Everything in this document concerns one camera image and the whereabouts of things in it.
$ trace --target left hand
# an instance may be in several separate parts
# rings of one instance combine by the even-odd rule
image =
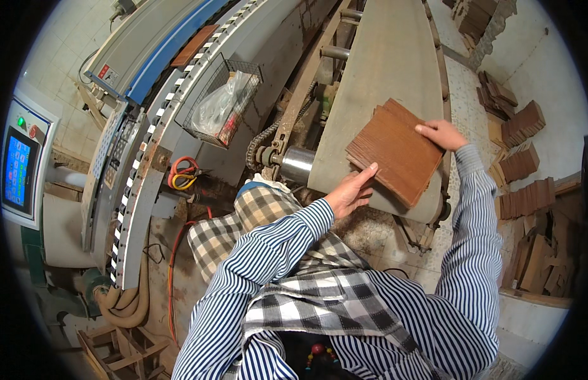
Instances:
[[[378,171],[378,164],[372,163],[361,173],[354,171],[349,173],[340,184],[324,198],[334,211],[336,219],[341,219],[354,211],[359,206],[370,202],[369,199],[361,197],[372,194],[372,189],[367,187],[368,181]]]

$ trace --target conveyor belt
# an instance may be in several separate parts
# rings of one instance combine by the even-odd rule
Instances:
[[[373,0],[366,4],[351,54],[308,179],[329,193],[351,171],[344,148],[389,97],[424,120],[443,118],[435,46],[421,0]],[[375,185],[370,206],[428,223],[442,208],[440,164],[419,205],[407,210],[386,188]]]

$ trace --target hand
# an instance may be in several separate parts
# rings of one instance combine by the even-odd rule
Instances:
[[[363,196],[372,194],[372,189],[367,187],[369,180],[374,177],[378,171],[378,164],[372,163],[361,173],[354,171],[349,173],[340,184],[324,198],[334,211],[336,219],[341,219],[353,212],[359,206],[366,205],[370,202]]]
[[[417,125],[414,130],[440,147],[453,152],[463,145],[469,144],[469,141],[458,132],[456,127],[446,120],[430,120],[425,122],[425,125]]]

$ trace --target checkered apron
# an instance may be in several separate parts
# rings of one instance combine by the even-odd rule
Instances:
[[[196,224],[188,241],[204,280],[209,283],[218,264],[244,233],[300,209],[292,194],[254,187],[237,198],[234,213]],[[290,276],[265,285],[248,303],[242,322],[243,352],[247,342],[261,331],[382,336],[405,353],[420,355],[432,378],[449,379],[420,352],[399,318],[378,296],[366,269],[371,268],[342,240],[326,233]],[[238,365],[240,361],[232,364],[223,378],[234,378]]]

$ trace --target right hand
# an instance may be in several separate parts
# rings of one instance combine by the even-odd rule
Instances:
[[[430,120],[425,122],[425,125],[417,125],[414,130],[440,147],[453,152],[463,145],[469,144],[469,141],[458,132],[456,127],[446,120]]]

